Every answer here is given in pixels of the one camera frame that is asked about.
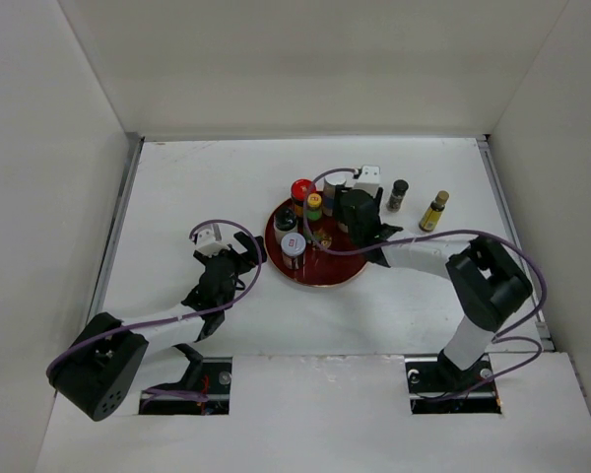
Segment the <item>red lid chili sauce jar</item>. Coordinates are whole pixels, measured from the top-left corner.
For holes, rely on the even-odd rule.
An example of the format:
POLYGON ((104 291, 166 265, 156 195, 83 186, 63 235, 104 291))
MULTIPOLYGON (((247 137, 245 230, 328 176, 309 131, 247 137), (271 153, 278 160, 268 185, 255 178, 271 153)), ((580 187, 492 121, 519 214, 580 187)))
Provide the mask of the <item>red lid chili sauce jar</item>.
POLYGON ((307 209, 317 212, 321 208, 321 197, 315 187, 312 188, 309 196, 306 196, 308 187, 312 184, 309 179, 301 178, 296 180, 291 186, 291 198, 295 215, 301 220, 303 218, 303 206, 307 209))

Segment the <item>silver lid blue label jar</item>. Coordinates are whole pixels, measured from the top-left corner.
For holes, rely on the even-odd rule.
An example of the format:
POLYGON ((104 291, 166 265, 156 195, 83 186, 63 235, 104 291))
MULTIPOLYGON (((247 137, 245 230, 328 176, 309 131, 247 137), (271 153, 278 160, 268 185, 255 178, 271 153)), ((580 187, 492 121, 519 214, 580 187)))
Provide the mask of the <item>silver lid blue label jar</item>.
POLYGON ((334 172, 324 177, 322 212, 325 216, 333 216, 336 191, 339 187, 344 186, 346 181, 346 175, 343 172, 334 172))

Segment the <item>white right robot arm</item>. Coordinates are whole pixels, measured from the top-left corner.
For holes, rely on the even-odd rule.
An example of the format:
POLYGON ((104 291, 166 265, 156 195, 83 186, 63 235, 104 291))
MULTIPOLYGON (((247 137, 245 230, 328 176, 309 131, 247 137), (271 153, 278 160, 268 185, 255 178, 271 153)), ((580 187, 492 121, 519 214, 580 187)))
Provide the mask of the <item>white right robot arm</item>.
POLYGON ((452 283, 464 316, 439 352, 434 371, 443 391, 462 391, 476 379, 473 370, 494 335, 532 296, 532 284, 502 243, 491 236, 476 236, 468 242, 410 236, 407 243, 389 245, 388 239, 402 229, 383 224, 379 210, 380 198, 362 189, 341 191, 334 204, 335 215, 367 262, 412 269, 452 283))

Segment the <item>right robot arm base mount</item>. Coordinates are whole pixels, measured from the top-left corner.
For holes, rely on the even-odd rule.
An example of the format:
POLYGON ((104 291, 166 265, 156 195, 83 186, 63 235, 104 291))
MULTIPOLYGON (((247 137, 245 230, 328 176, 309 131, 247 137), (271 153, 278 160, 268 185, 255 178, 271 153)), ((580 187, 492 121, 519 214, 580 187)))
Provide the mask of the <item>right robot arm base mount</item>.
POLYGON ((484 355, 460 377, 447 378, 436 356, 405 359, 410 409, 415 415, 500 414, 496 385, 470 390, 493 375, 490 358, 484 355))

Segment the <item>grey lid spice jar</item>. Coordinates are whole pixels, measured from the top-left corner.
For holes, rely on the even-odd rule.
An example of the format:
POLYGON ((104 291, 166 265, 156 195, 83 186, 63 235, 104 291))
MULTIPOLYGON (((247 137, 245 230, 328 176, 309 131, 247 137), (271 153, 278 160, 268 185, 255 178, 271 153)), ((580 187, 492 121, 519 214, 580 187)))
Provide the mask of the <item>grey lid spice jar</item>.
POLYGON ((281 251, 284 265, 296 271, 304 264, 306 239, 300 233, 288 233, 281 240, 281 251))

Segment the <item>black lid seasoning bottle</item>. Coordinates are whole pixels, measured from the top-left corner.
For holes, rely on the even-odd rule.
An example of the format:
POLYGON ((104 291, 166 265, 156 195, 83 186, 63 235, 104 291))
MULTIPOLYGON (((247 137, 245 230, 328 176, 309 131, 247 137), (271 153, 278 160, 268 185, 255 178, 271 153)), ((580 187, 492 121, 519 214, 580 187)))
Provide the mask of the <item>black lid seasoning bottle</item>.
POLYGON ((282 239, 289 233, 297 232, 297 216, 289 206, 280 207, 274 215, 273 229, 275 241, 281 244, 282 239))

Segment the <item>left robot arm base mount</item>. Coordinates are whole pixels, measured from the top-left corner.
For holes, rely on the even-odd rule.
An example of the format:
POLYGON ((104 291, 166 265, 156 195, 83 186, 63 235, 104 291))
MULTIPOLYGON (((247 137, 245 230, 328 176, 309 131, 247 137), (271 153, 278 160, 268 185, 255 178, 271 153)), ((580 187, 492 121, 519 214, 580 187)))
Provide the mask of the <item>left robot arm base mount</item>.
POLYGON ((138 414, 222 416, 230 412, 232 358, 205 358, 188 344, 174 348, 188 365, 180 380, 149 387, 140 395, 138 414))

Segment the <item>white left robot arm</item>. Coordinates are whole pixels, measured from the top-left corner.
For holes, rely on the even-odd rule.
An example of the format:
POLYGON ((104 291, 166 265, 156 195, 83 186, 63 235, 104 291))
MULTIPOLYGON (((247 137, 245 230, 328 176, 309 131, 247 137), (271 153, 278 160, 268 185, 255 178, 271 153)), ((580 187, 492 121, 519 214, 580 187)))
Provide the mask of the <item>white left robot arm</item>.
POLYGON ((194 344, 211 337, 226 319, 226 312, 249 290, 242 281, 258 275, 267 260, 262 236, 241 230, 234 235, 237 251, 220 241, 216 226, 192 236, 194 258, 203 272, 186 298, 174 307, 124 321, 108 312, 95 315, 71 346, 46 370, 49 384, 91 420, 114 413, 130 393, 145 359, 174 349, 183 357, 167 370, 169 382, 143 389, 140 412, 151 413, 162 403, 189 403, 199 413, 218 404, 212 386, 219 376, 205 370, 203 356, 194 344))

